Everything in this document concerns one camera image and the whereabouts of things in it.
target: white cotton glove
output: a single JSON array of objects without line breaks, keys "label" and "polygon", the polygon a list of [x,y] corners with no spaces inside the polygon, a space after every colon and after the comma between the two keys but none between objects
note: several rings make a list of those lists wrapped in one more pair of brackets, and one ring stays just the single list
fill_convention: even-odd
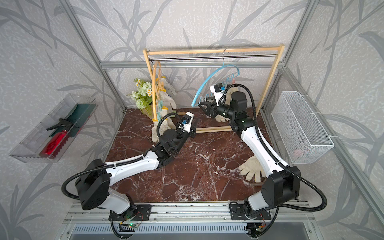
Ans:
[{"label": "white cotton glove", "polygon": [[238,90],[239,90],[238,87],[233,87],[228,90],[227,94],[225,95],[225,104],[229,105],[231,103],[232,93],[237,92]]},{"label": "white cotton glove", "polygon": [[[227,94],[225,95],[225,104],[229,105],[231,103],[231,95],[233,92],[236,92],[236,91],[238,91],[237,87],[233,87],[228,90]],[[218,122],[225,122],[225,121],[229,121],[229,118],[225,118],[221,115],[216,115],[215,120]]]},{"label": "white cotton glove", "polygon": [[164,88],[168,91],[168,92],[171,92],[173,95],[176,95],[176,90],[175,88],[169,83],[167,82],[167,80],[165,78],[162,78],[162,81],[164,81]]},{"label": "white cotton glove", "polygon": [[[166,109],[163,109],[161,112],[160,112],[160,117],[163,118],[165,115],[167,114],[167,110]],[[164,120],[164,122],[161,124],[160,126],[160,135],[163,135],[163,133],[167,130],[167,129],[170,129],[171,127],[169,126],[169,121],[172,122],[171,119],[167,118]],[[152,127],[152,142],[158,142],[159,141],[159,137],[157,136],[157,132],[156,132],[156,129],[157,129],[157,125],[158,125],[158,121],[156,122],[153,122],[154,126]]]},{"label": "white cotton glove", "polygon": [[158,142],[159,141],[159,138],[158,138],[157,133],[156,133],[156,128],[157,128],[158,123],[159,123],[158,121],[153,122],[154,126],[152,127],[152,142]]},{"label": "white cotton glove", "polygon": [[245,177],[245,179],[247,181],[251,181],[253,178],[253,175],[255,175],[255,182],[260,182],[261,181],[260,171],[262,173],[262,176],[265,177],[264,170],[263,170],[259,160],[256,158],[256,156],[252,156],[252,157],[248,158],[245,161],[245,163],[240,165],[238,168],[241,170],[241,172],[240,172],[241,175],[243,175],[243,176],[247,175]]},{"label": "white cotton glove", "polygon": [[172,108],[177,108],[175,100],[173,100],[172,97],[170,97],[167,92],[159,90],[160,99],[163,100],[163,106],[166,106],[169,110],[172,110]]},{"label": "white cotton glove", "polygon": [[216,115],[215,120],[218,122],[225,122],[225,121],[229,121],[229,118],[225,118],[221,115]]}]

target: clothes hanger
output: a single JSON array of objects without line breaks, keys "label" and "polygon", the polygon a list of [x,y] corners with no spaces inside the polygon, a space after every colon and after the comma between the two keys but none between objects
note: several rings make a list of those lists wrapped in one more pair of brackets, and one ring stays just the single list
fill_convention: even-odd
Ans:
[{"label": "clothes hanger", "polygon": [[237,75],[234,76],[234,74],[232,74],[230,77],[227,77],[227,82],[228,80],[233,80],[235,77],[239,76],[240,75],[240,69],[235,66],[235,65],[232,65],[232,64],[227,64],[227,65],[224,65],[224,52],[225,52],[226,49],[224,49],[223,51],[223,65],[221,67],[219,67],[218,69],[216,69],[211,75],[209,75],[207,77],[207,79],[201,84],[201,86],[199,87],[199,89],[197,90],[197,93],[195,95],[195,97],[193,98],[193,101],[192,101],[192,104],[191,106],[192,107],[196,107],[197,105],[199,105],[201,103],[201,100],[202,100],[202,96],[199,98],[199,103],[196,104],[196,100],[199,96],[199,94],[201,93],[201,91],[203,90],[203,87],[205,86],[205,84],[217,73],[219,72],[220,70],[224,69],[224,68],[228,68],[228,67],[235,67],[237,69]]}]

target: clothes rack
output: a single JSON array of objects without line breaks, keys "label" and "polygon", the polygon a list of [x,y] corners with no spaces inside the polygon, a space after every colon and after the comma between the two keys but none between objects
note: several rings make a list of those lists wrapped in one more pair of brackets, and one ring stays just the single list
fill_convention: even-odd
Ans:
[{"label": "clothes rack", "polygon": [[[276,71],[277,64],[279,63],[281,56],[283,54],[285,45],[280,44],[280,46],[274,47],[255,47],[255,48],[225,48],[225,49],[203,49],[203,50],[171,50],[171,51],[148,51],[146,48],[143,49],[143,54],[145,61],[147,63],[148,71],[152,80],[152,101],[155,102],[155,80],[156,80],[156,68],[157,63],[160,61],[177,61],[177,60],[205,60],[205,59],[226,59],[226,58],[257,58],[257,57],[274,57],[272,67],[270,69],[268,78],[264,85],[263,93],[260,97],[260,100],[256,107],[256,114],[259,113],[264,98],[268,92],[269,86],[272,82],[273,76]],[[277,51],[274,54],[261,54],[261,55],[241,55],[241,56],[224,56],[224,53],[246,53],[246,52],[255,52],[255,51]],[[174,54],[203,54],[203,53],[222,53],[223,56],[196,56],[188,58],[154,58],[151,59],[150,55],[174,55]],[[154,118],[156,118],[156,107],[153,105]],[[216,127],[211,129],[205,128],[203,132],[214,132],[217,131]]]}]

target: metal base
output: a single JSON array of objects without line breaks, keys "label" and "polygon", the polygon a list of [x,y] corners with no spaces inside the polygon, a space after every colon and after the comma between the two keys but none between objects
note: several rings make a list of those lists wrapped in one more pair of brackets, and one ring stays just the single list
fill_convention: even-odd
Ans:
[{"label": "metal base", "polygon": [[[149,221],[145,221],[138,228],[135,228],[135,234],[139,232],[146,233],[150,231],[151,233],[158,233],[158,231],[164,231],[164,228],[160,229],[160,226],[167,225],[168,228],[165,228],[165,231],[169,233],[169,231],[176,231],[176,227],[178,226],[178,231],[183,232],[185,227],[195,226],[195,228],[191,229],[193,233],[199,233],[196,231],[196,227],[199,230],[199,226],[204,226],[204,228],[200,228],[200,231],[205,231],[205,226],[209,227],[210,224],[212,226],[229,226],[230,231],[238,230],[238,227],[241,227],[243,230],[243,225],[247,223],[260,223],[261,220],[231,220],[231,212],[228,207],[230,201],[216,201],[216,202],[151,202],[145,204],[151,204],[151,215],[149,216]],[[295,200],[291,200],[287,202],[288,204],[292,204],[300,207],[309,207],[307,202],[297,202]],[[275,209],[270,210],[270,214],[275,214]],[[84,233],[110,233],[111,226],[108,221],[109,210],[103,209],[92,209],[85,211],[81,208],[80,203],[75,203],[71,206],[67,216],[64,219],[60,230],[55,238],[55,240],[70,240],[72,232],[79,234],[80,232]],[[140,223],[140,221],[131,221],[132,223]],[[316,221],[314,219],[312,212],[301,212],[293,209],[287,209],[281,207],[279,210],[279,215],[275,221],[276,223],[285,223],[285,222],[304,222],[310,223],[313,226],[317,227]],[[313,233],[316,235],[319,233],[318,231],[313,231],[313,228],[310,228]],[[315,238],[310,238],[310,240],[321,240],[319,236]]]},{"label": "metal base", "polygon": [[[148,221],[151,215],[151,204],[137,204],[137,210],[139,211],[131,221]],[[123,221],[123,216],[112,212],[112,221]]]},{"label": "metal base", "polygon": [[271,220],[271,213],[266,210],[261,210],[262,216],[257,216],[255,219],[249,219],[245,216],[244,204],[231,204],[229,209],[231,210],[231,220]]}]

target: wire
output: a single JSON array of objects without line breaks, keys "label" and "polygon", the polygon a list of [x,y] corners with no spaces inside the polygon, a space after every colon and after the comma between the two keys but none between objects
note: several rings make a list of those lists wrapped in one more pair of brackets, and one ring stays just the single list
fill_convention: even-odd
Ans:
[{"label": "wire", "polygon": [[110,210],[109,212],[109,218],[110,218],[110,222],[111,222],[111,228],[112,228],[112,232],[116,235],[116,237],[118,237],[119,239],[129,239],[133,234],[131,234],[129,237],[123,237],[123,235],[119,234],[116,229],[115,229],[115,226],[113,225],[113,221],[112,221],[112,210]]},{"label": "wire", "polygon": [[265,234],[268,231],[268,229],[271,228],[272,224],[275,222],[275,220],[277,218],[277,213],[278,212],[279,212],[279,207],[276,208],[275,215],[273,216],[273,218],[272,218],[271,222],[268,224],[268,226],[260,234],[256,234],[257,238],[259,238],[261,235]]},{"label": "wire", "polygon": [[139,213],[141,214],[141,222],[137,225],[137,227],[140,226],[143,223],[143,219],[144,219],[143,214],[141,212],[139,212]]},{"label": "wire", "polygon": [[260,228],[263,228],[263,227],[265,227],[266,226],[266,223],[265,223],[265,221],[264,221],[264,217],[263,217],[263,215],[260,213],[260,216],[263,218],[263,223],[264,223],[264,225],[263,225],[263,223],[259,226]]},{"label": "wire", "polygon": [[264,147],[264,149],[267,151],[267,153],[271,156],[271,158],[276,162],[277,165],[279,165],[282,169],[284,169],[285,171],[287,171],[288,173],[290,173],[291,175],[297,177],[298,179],[300,179],[300,181],[304,182],[306,185],[308,185],[310,188],[312,188],[313,190],[315,190],[315,192],[317,194],[319,194],[319,196],[321,197],[321,204],[317,207],[299,207],[299,206],[294,206],[294,205],[290,205],[290,204],[280,204],[278,205],[278,207],[287,207],[287,208],[291,208],[291,209],[295,209],[295,210],[300,210],[300,211],[306,211],[306,212],[317,212],[317,211],[321,211],[323,210],[326,206],[327,206],[327,198],[326,196],[324,195],[324,193],[318,189],[318,187],[316,187],[313,183],[311,183],[310,181],[306,180],[305,178],[297,175],[296,173],[294,173],[291,169],[287,168],[286,166],[284,166],[284,164],[282,164],[277,158],[276,156],[270,151],[270,149],[267,147],[267,145],[265,144],[265,142],[263,141],[263,139],[261,138],[261,135],[260,135],[260,132],[258,130],[258,126],[257,126],[257,120],[256,120],[256,108],[255,108],[255,101],[253,99],[253,96],[252,96],[252,93],[249,91],[249,89],[242,85],[242,84],[238,84],[238,83],[235,83],[235,84],[232,84],[232,85],[228,85],[227,88],[225,89],[224,91],[224,95],[227,94],[227,91],[228,89],[232,88],[232,87],[242,87],[244,88],[249,97],[251,98],[251,103],[252,103],[252,111],[253,111],[253,122],[254,122],[254,125],[255,125],[255,130],[256,130],[256,134],[257,134],[257,137],[260,141],[260,143],[262,144],[262,146]]},{"label": "wire", "polygon": [[[139,158],[127,161],[127,162],[119,162],[119,163],[116,164],[116,167],[127,165],[127,164],[131,164],[131,163],[134,163],[134,162],[138,162],[138,161],[140,161],[142,159],[143,159],[143,157],[139,157]],[[115,167],[115,165],[114,164],[108,164],[108,165],[104,165],[104,166],[101,166],[101,167],[96,167],[96,168],[93,168],[93,169],[89,169],[89,170],[85,170],[85,171],[79,172],[79,173],[69,177],[67,180],[65,180],[63,182],[63,184],[61,185],[61,191],[67,197],[70,197],[70,198],[76,199],[76,200],[80,200],[79,196],[76,196],[76,195],[70,193],[67,190],[68,183],[70,183],[72,180],[74,180],[74,179],[76,179],[76,178],[78,178],[78,177],[80,177],[82,175],[88,174],[90,172],[95,172],[95,171],[98,171],[98,170],[104,170],[104,169],[111,168],[111,167]]]},{"label": "wire", "polygon": [[161,124],[164,122],[165,119],[167,119],[167,117],[172,116],[172,115],[175,116],[175,117],[177,117],[177,118],[180,120],[180,124],[181,124],[182,120],[181,120],[180,115],[178,115],[177,113],[168,113],[168,114],[166,114],[166,115],[160,120],[160,122],[157,124],[156,133],[157,133],[157,136],[158,136],[158,137],[160,137],[160,126],[161,126]]},{"label": "wire", "polygon": [[126,220],[123,220],[123,221],[120,223],[120,225],[123,224],[123,222],[125,222],[125,221],[130,221],[130,220],[134,219],[138,213],[139,213],[139,211],[136,209],[136,214],[133,215],[133,217],[130,217],[130,218],[127,218]]}]

